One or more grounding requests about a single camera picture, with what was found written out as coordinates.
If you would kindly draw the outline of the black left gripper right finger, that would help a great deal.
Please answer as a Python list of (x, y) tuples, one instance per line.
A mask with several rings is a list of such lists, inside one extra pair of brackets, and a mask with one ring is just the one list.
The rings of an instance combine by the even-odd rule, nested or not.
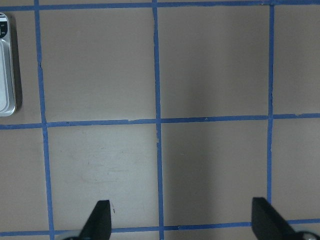
[(297, 232), (264, 197), (253, 197), (251, 229), (258, 240), (297, 240)]

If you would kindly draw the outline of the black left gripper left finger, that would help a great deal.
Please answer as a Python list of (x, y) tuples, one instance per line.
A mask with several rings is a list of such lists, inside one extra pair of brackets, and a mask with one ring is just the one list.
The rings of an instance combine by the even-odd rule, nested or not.
[(80, 240), (109, 240), (112, 233), (109, 200), (99, 200), (82, 228)]

